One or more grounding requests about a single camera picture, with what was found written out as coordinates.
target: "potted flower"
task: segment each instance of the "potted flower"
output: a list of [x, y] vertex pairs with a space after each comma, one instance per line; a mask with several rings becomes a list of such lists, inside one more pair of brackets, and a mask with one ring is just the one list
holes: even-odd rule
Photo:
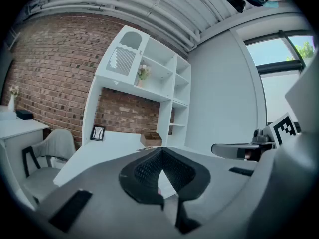
[[8, 104], [8, 108], [11, 111], [14, 111], [14, 99], [19, 95], [19, 87], [18, 86], [11, 86], [9, 88], [9, 91], [11, 93], [11, 98]]
[[138, 69], [138, 83], [137, 86], [142, 86], [142, 81], [145, 80], [151, 74], [151, 69], [145, 64], [141, 64]]

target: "tree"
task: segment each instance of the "tree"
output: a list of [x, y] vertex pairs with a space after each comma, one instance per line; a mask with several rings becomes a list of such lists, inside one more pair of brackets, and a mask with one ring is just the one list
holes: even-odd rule
[[[314, 47], [309, 42], [304, 42], [304, 46], [295, 45], [302, 58], [311, 58], [314, 55]], [[287, 61], [294, 60], [293, 57], [287, 57]]]

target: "small black box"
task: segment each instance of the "small black box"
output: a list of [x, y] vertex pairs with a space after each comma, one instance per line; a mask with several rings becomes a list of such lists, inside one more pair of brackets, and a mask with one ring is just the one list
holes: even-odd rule
[[16, 115], [22, 120], [32, 120], [33, 114], [27, 110], [15, 110]]

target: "white chair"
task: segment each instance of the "white chair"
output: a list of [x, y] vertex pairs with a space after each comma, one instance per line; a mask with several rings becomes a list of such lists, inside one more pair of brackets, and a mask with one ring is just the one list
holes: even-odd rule
[[[27, 164], [27, 154], [30, 156], [37, 168], [33, 173], [29, 173]], [[75, 153], [72, 134], [65, 129], [54, 130], [44, 141], [32, 145], [22, 150], [23, 165], [27, 179], [24, 182], [25, 189], [35, 198], [36, 202], [41, 202], [58, 186], [53, 183], [53, 179], [60, 169], [52, 167], [41, 168], [37, 158], [55, 157], [68, 161]]]

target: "white flowers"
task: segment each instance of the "white flowers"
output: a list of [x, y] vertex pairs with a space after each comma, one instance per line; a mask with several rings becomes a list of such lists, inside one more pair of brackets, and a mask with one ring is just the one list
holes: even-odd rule
[[17, 97], [19, 95], [19, 87], [18, 86], [11, 86], [9, 88], [9, 91], [14, 97]]
[[139, 65], [138, 76], [139, 79], [145, 80], [151, 74], [151, 68], [145, 64]]

